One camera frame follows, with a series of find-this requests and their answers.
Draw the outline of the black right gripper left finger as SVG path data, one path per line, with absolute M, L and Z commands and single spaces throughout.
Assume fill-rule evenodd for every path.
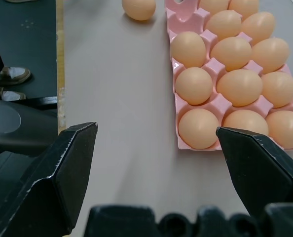
M 38 157 L 0 158 L 0 237 L 63 237 L 76 226 L 98 132 L 62 131 Z

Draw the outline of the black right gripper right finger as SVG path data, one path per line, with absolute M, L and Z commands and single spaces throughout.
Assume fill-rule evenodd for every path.
M 259 217 L 270 203 L 293 203 L 293 159 L 269 137 L 218 127 L 216 135 L 233 186 L 248 213 Z

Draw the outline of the beige egg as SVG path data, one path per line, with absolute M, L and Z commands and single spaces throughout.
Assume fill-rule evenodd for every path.
M 212 78 L 201 68 L 185 69 L 176 79 L 175 92 L 188 104 L 200 105 L 207 101 L 213 92 Z
M 277 111 L 266 117 L 269 137 L 284 149 L 293 149 L 293 112 Z
M 209 12 L 212 16 L 220 11 L 227 10 L 229 1 L 230 0 L 200 0 L 198 7 Z
M 225 66 L 227 72 L 244 67 L 252 56 L 252 47 L 241 37 L 229 37 L 219 41 L 211 50 L 215 58 Z
M 181 139 L 193 149 L 203 150 L 211 147 L 216 141 L 217 117 L 205 109 L 192 109 L 186 112 L 179 124 Z
M 242 16 L 234 10 L 224 10 L 213 15 L 206 23 L 204 30 L 215 34 L 218 41 L 235 37 L 241 32 Z
M 251 110 L 237 110 L 230 113 L 225 118 L 223 126 L 269 135 L 266 120 L 260 114 Z
M 271 72 L 262 77 L 262 95 L 273 104 L 274 108 L 280 108 L 293 100 L 293 77 L 284 72 Z
M 197 33 L 182 32 L 173 38 L 170 55 L 186 68 L 202 67 L 206 61 L 206 47 Z
M 232 103 L 234 107 L 243 107 L 256 101 L 262 92 L 262 80 L 252 70 L 239 69 L 222 76 L 216 85 L 216 91 Z
M 155 0 L 122 0 L 124 12 L 137 21 L 149 20 L 155 13 Z
M 258 12 L 259 0 L 231 0 L 228 10 L 234 10 L 242 15 L 244 21 L 249 16 Z
M 270 12 L 258 12 L 242 23 L 241 31 L 252 38 L 251 44 L 255 45 L 258 42 L 268 39 L 275 28 L 275 17 Z
M 252 47 L 252 60 L 267 74 L 281 68 L 290 54 L 288 43 L 281 38 L 262 40 Z

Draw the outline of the pink egg tray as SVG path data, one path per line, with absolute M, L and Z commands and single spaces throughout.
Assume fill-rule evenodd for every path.
M 214 83 L 212 95 L 208 100 L 199 105 L 190 105 L 184 99 L 182 99 L 175 90 L 175 81 L 180 73 L 186 68 L 185 66 L 171 57 L 172 69 L 173 69 L 173 93 L 175 96 L 175 108 L 176 108 L 176 135 L 177 144 L 180 150 L 193 150 L 193 151 L 218 151 L 221 150 L 219 141 L 217 140 L 212 146 L 205 149 L 195 149 L 185 143 L 179 135 L 178 125 L 181 118 L 185 113 L 192 109 L 205 109 L 213 113 L 218 119 L 220 125 L 224 118 L 230 113 L 236 110 L 251 110 L 260 114 L 265 118 L 268 114 L 276 111 L 292 111 L 293 112 L 293 100 L 287 105 L 280 108 L 273 108 L 273 105 L 265 99 L 264 96 L 260 97 L 253 103 L 244 107 L 234 107 L 231 102 L 226 100 L 223 95 L 216 92 L 216 82 L 227 71 L 225 66 L 215 58 L 210 59 L 211 49 L 218 43 L 217 35 L 213 34 L 209 30 L 203 30 L 204 25 L 210 18 L 210 12 L 198 8 L 199 0 L 183 0 L 182 2 L 176 2 L 175 0 L 165 0 L 165 11 L 167 15 L 167 32 L 169 36 L 170 44 L 174 37 L 181 32 L 196 32 L 201 36 L 206 47 L 207 56 L 206 61 L 202 66 Z

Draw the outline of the dark grey robot body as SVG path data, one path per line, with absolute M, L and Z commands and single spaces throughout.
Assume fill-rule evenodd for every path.
M 0 100 L 0 153 L 38 156 L 57 136 L 54 113 Z

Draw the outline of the brown and white shoe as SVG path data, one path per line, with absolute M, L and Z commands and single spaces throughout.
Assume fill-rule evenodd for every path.
M 19 101 L 19 100 L 26 99 L 26 95 L 24 93 L 5 90 L 4 87 L 1 87 L 1 86 L 0 86 L 0 96 L 3 101 Z
M 21 67 L 4 67 L 0 71 L 0 86 L 22 84 L 31 77 L 31 71 Z

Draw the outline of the black frame bar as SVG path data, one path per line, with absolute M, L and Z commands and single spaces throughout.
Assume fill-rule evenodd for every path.
M 24 100 L 24 105 L 38 109 L 53 109 L 57 107 L 57 96 L 40 97 Z

